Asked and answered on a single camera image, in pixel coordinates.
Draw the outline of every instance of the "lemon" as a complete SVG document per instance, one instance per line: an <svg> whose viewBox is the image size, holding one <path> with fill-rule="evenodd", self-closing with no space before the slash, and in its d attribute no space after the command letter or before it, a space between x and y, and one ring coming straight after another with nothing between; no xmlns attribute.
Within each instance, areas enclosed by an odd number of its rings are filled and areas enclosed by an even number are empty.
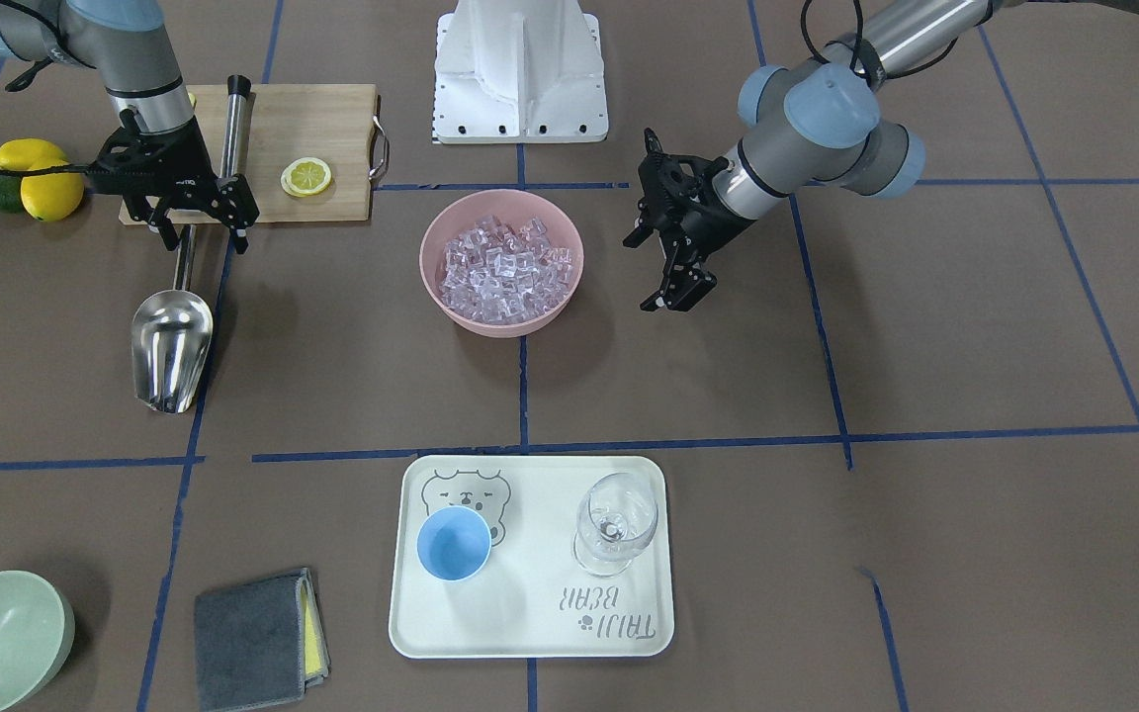
<svg viewBox="0 0 1139 712"><path fill-rule="evenodd" d="M280 174L280 188L294 198L318 195L331 185L331 169L320 158L297 158Z"/></svg>
<svg viewBox="0 0 1139 712"><path fill-rule="evenodd" d="M38 171L63 166L67 161L43 158L27 170ZM82 202L82 177L77 174L50 174L27 177L19 181L19 203L36 220L62 221L76 211Z"/></svg>
<svg viewBox="0 0 1139 712"><path fill-rule="evenodd" d="M0 169L8 171L27 171L43 158L56 158L60 163L68 161L64 150L46 139L15 139L0 146Z"/></svg>

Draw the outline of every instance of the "gray cloth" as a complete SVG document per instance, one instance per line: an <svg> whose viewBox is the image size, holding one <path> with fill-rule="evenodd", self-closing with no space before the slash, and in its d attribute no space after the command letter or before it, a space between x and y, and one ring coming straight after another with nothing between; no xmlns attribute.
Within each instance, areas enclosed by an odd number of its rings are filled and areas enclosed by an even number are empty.
<svg viewBox="0 0 1139 712"><path fill-rule="evenodd" d="M308 568L196 596L202 712L270 707L304 697L298 590Z"/></svg>

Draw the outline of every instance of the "pink bowl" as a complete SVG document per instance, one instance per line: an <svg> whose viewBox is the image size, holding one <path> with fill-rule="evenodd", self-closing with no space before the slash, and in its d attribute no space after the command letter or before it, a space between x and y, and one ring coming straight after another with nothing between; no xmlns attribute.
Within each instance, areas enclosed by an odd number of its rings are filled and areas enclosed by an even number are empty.
<svg viewBox="0 0 1139 712"><path fill-rule="evenodd" d="M548 311L539 319L523 321L519 325L497 326L464 319L457 312L449 310L442 302L439 284L445 276L443 249L461 231L470 229L481 218L486 215L498 216L500 221L515 227L523 226L530 218L536 216L543 221L543 226L548 229L548 243L555 247L570 248L574 267L573 283L570 284L570 296L558 303L556 310ZM456 199L442 213L439 213L434 221L429 222L429 229L425 230L424 240L420 243L420 279L424 280L424 287L428 289L433 302L442 308L442 311L445 311L452 321L470 333L499 338L525 336L525 334L532 334L555 319L565 309L566 303L570 303L570 298L573 298L574 290L579 288L579 280L582 279L582 239L579 238L579 230L574 228L570 216L546 198L539 198L538 195L525 190L482 190Z"/></svg>

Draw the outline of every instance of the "white tray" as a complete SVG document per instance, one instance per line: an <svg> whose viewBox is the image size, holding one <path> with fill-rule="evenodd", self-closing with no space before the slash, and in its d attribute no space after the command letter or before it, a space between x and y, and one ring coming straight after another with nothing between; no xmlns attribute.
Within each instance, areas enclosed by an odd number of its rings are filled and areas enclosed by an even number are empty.
<svg viewBox="0 0 1139 712"><path fill-rule="evenodd" d="M573 557L583 494L611 473L647 475L653 543L616 576ZM483 501L494 545L483 571L440 581L416 557L431 510ZM407 657L614 657L663 652L674 635L665 477L646 457L421 457L402 477L390 643Z"/></svg>

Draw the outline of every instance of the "bowl of ice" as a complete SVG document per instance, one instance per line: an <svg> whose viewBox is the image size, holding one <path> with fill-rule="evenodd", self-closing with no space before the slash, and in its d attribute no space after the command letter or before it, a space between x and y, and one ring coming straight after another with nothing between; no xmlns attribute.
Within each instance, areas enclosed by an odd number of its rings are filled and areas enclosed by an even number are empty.
<svg viewBox="0 0 1139 712"><path fill-rule="evenodd" d="M547 198L482 190L439 213L420 243L429 297L474 334L532 334L565 309L582 279L582 239Z"/></svg>

